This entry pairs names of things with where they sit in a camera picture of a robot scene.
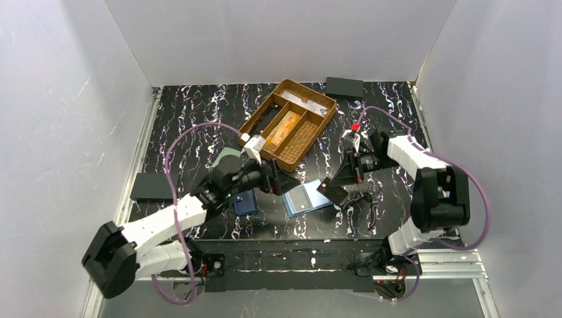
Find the black card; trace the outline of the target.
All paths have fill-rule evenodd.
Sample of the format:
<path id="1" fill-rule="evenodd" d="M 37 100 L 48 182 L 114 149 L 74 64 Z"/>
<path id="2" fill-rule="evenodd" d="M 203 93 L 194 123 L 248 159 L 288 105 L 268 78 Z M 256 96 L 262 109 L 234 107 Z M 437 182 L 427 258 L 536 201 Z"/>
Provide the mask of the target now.
<path id="1" fill-rule="evenodd" d="M 331 179 L 326 177 L 318 186 L 317 191 L 335 205 L 341 204 L 346 200 L 349 192 L 339 185 L 331 185 Z"/>

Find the light blue card holder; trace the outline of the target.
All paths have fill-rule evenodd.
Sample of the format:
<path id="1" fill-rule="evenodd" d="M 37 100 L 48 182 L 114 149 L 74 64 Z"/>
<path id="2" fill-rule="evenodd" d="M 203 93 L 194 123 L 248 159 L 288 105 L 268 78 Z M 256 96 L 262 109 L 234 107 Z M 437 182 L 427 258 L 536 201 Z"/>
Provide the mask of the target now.
<path id="1" fill-rule="evenodd" d="M 317 190 L 321 184 L 321 180 L 316 179 L 283 194 L 287 216 L 293 218 L 332 205 L 333 202 Z"/>

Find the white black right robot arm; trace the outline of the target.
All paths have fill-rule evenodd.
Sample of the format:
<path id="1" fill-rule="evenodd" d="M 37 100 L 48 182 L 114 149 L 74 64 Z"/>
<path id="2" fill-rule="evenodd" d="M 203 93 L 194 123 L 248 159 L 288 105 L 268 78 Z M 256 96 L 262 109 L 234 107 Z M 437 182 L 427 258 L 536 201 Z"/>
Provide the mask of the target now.
<path id="1" fill-rule="evenodd" d="M 470 221 L 467 174 L 430 156 L 411 136 L 403 131 L 375 130 L 365 144 L 351 129 L 344 132 L 343 139 L 351 145 L 340 167 L 317 189 L 332 202 L 342 202 L 348 195 L 344 186 L 363 183 L 367 173 L 401 167 L 414 180 L 410 217 L 384 239 L 384 256 L 409 255 L 417 246 Z"/>

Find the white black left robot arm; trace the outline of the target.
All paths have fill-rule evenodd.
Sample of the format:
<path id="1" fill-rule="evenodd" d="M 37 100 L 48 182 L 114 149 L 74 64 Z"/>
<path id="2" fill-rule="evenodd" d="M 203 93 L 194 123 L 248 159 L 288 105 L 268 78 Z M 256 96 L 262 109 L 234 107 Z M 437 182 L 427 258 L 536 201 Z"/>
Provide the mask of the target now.
<path id="1" fill-rule="evenodd" d="M 82 266 L 104 298 L 117 297 L 138 278 L 191 269 L 182 231 L 222 214 L 234 195 L 255 188 L 283 195 L 300 184 L 276 160 L 244 163 L 237 156 L 224 156 L 191 193 L 177 202 L 137 221 L 120 226 L 110 221 L 100 226 Z"/>

